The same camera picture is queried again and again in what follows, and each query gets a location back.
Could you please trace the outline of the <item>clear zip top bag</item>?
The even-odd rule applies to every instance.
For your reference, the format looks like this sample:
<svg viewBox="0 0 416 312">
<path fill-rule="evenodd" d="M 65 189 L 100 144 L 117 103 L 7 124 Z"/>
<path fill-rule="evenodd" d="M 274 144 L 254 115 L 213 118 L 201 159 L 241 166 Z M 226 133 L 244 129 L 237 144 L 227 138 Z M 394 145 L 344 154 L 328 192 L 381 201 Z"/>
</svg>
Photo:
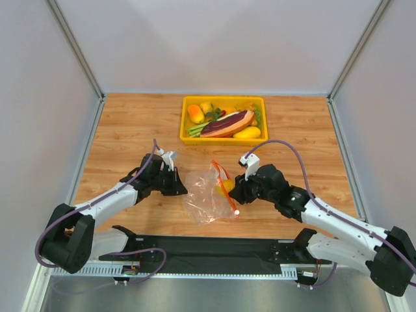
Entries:
<svg viewBox="0 0 416 312">
<path fill-rule="evenodd" d="M 188 194 L 183 197 L 183 207 L 188 216 L 197 224 L 210 224 L 218 219 L 239 217 L 235 200 L 229 195 L 216 193 L 218 181 L 232 179 L 228 171 L 212 160 L 208 170 L 191 172 L 185 178 Z"/>
</svg>

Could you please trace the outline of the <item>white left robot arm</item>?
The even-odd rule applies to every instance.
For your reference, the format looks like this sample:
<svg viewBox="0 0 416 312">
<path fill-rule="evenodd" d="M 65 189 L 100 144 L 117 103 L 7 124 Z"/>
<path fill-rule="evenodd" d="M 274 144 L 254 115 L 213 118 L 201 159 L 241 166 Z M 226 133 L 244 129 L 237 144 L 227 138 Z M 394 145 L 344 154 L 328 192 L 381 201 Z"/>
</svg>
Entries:
<svg viewBox="0 0 416 312">
<path fill-rule="evenodd" d="M 36 259 L 45 267 L 59 267 L 74 274 L 89 260 L 131 255 L 136 246 L 132 231 L 122 226 L 99 233 L 96 229 L 152 192 L 163 196 L 186 195 L 188 191 L 174 165 L 176 158 L 174 151 L 148 153 L 139 167 L 105 193 L 79 205 L 56 206 L 36 243 Z"/>
</svg>

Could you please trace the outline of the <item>yellow fake lemon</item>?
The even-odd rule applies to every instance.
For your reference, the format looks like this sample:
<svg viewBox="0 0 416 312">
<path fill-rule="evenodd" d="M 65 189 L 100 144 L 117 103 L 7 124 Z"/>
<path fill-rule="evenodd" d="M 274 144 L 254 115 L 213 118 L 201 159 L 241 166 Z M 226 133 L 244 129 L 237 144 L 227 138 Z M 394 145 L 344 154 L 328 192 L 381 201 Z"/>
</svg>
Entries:
<svg viewBox="0 0 416 312">
<path fill-rule="evenodd" d="M 222 197 L 226 197 L 231 190 L 235 187 L 235 182 L 232 179 L 225 179 L 218 181 L 215 190 L 216 193 Z"/>
</svg>

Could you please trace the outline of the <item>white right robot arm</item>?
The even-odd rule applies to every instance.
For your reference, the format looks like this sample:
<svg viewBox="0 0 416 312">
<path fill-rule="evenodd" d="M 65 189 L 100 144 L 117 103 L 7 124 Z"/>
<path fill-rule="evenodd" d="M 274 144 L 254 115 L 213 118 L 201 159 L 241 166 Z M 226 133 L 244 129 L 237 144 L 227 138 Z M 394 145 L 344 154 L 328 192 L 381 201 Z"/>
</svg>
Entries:
<svg viewBox="0 0 416 312">
<path fill-rule="evenodd" d="M 306 189 L 290 185 L 272 164 L 253 175 L 237 176 L 229 195 L 240 204 L 273 203 L 283 216 L 324 230 L 303 229 L 297 236 L 302 260 L 327 260 L 353 268 L 397 297 L 412 284 L 415 247 L 406 231 L 396 226 L 384 229 L 344 214 Z"/>
</svg>

